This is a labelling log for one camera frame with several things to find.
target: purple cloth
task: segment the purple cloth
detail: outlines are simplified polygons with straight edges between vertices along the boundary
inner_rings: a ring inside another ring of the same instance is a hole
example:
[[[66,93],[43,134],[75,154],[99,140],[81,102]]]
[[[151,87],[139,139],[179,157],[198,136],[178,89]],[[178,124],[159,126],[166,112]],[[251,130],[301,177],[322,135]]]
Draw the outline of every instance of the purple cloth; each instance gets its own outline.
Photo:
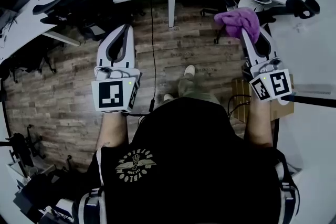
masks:
[[[251,41],[256,43],[260,34],[259,19],[257,14],[250,8],[238,8],[230,12],[218,13],[215,21],[219,25],[226,25],[225,29],[229,36],[240,38],[242,28],[248,33]]]

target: wooden floor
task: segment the wooden floor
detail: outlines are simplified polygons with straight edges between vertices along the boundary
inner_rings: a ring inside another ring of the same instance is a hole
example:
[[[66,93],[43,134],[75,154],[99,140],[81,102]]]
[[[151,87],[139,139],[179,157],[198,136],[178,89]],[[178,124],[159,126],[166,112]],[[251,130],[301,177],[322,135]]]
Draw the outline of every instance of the wooden floor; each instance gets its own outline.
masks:
[[[217,26],[213,16],[201,17],[201,7],[176,3],[175,26],[168,27],[167,4],[154,4],[154,49],[156,58],[156,105],[165,93],[176,96],[177,80],[186,66],[196,67],[196,81],[204,91],[214,93],[226,108],[231,96],[231,80],[241,77],[243,53],[240,42],[224,37],[218,45],[213,40]],[[147,113],[154,91],[154,68],[151,46],[150,10],[135,17],[134,39],[137,68],[143,73],[134,112]],[[80,39],[75,29],[68,36]],[[12,133],[26,135],[32,124],[33,135],[41,135],[41,151],[48,163],[62,167],[68,155],[80,170],[91,162],[99,134],[102,113],[93,106],[91,81],[96,66],[98,42],[86,40],[80,47],[65,45],[49,56],[57,73],[45,65],[43,74],[18,71],[18,83],[5,81],[7,116]],[[231,119],[237,135],[242,135],[244,123]],[[129,139],[138,127],[138,118],[128,117]]]

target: pants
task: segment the pants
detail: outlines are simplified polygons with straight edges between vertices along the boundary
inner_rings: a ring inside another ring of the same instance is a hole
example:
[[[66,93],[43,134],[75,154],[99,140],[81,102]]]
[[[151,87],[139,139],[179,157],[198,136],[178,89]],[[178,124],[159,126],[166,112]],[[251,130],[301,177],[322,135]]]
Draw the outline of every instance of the pants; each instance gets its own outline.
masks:
[[[180,79],[178,88],[179,88],[178,97],[195,98],[219,104],[219,101],[212,93],[200,92],[199,90],[196,89],[194,77],[189,73],[187,73],[182,79]]]

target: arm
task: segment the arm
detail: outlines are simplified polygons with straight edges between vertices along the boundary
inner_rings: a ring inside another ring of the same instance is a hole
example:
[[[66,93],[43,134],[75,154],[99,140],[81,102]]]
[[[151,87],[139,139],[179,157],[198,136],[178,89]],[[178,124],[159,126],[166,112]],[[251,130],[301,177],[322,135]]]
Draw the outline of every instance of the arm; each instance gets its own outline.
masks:
[[[258,147],[272,147],[270,103],[261,102],[252,91],[244,139]]]
[[[117,147],[128,143],[127,120],[122,114],[104,113],[96,148]]]

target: shoe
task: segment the shoe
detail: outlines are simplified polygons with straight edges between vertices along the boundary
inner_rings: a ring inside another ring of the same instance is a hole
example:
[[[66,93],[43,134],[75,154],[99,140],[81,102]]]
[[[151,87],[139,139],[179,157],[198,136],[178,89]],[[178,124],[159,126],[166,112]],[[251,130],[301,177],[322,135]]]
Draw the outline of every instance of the shoe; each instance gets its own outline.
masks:
[[[169,93],[166,93],[163,97],[163,101],[173,100],[173,99],[174,99],[174,97]]]
[[[187,73],[195,76],[195,67],[194,66],[188,66],[185,70],[184,70],[184,75],[186,75]]]

